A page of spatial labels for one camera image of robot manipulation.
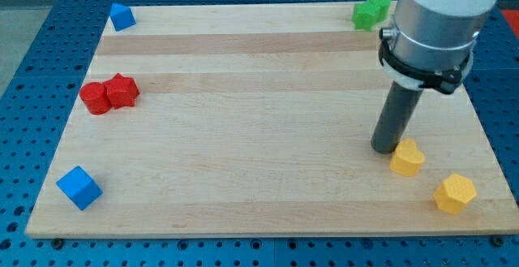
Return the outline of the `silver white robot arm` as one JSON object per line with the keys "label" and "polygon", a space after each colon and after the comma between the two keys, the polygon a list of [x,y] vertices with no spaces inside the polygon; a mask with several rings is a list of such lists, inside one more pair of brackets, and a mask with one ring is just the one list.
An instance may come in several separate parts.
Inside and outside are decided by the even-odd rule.
{"label": "silver white robot arm", "polygon": [[453,93],[473,66],[473,49],[497,0],[398,0],[381,28],[379,61],[402,88]]}

